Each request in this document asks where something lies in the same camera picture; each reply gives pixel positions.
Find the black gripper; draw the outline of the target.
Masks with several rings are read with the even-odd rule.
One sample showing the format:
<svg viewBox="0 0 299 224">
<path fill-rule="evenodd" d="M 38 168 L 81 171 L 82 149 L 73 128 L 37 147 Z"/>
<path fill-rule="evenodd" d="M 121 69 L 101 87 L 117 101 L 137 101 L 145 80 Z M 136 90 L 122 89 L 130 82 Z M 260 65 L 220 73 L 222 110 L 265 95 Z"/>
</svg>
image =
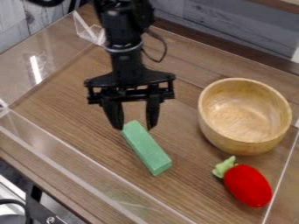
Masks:
<svg viewBox="0 0 299 224">
<path fill-rule="evenodd" d="M 174 97 L 172 73 L 152 70 L 142 63 L 142 44 L 106 45 L 112 71 L 84 80 L 88 90 L 88 104 L 102 106 L 110 126 L 121 130 L 124 111 L 120 102 L 146 101 L 146 129 L 152 129 L 158 120 L 160 103 Z"/>
</svg>

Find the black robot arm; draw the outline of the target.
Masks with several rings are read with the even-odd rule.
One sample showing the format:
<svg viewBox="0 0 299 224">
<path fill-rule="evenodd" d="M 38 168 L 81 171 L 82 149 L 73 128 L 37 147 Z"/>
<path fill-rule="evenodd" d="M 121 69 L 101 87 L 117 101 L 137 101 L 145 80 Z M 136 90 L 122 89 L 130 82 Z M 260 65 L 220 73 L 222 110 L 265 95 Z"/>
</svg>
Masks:
<svg viewBox="0 0 299 224">
<path fill-rule="evenodd" d="M 112 71 L 84 80 L 88 103 L 97 104 L 110 126 L 124 127 L 124 102 L 145 102 L 146 127 L 157 124 L 160 104 L 174 97 L 174 75 L 145 67 L 141 35 L 149 30 L 154 8 L 148 0 L 93 0 L 98 22 L 105 31 L 104 49 L 110 56 Z"/>
</svg>

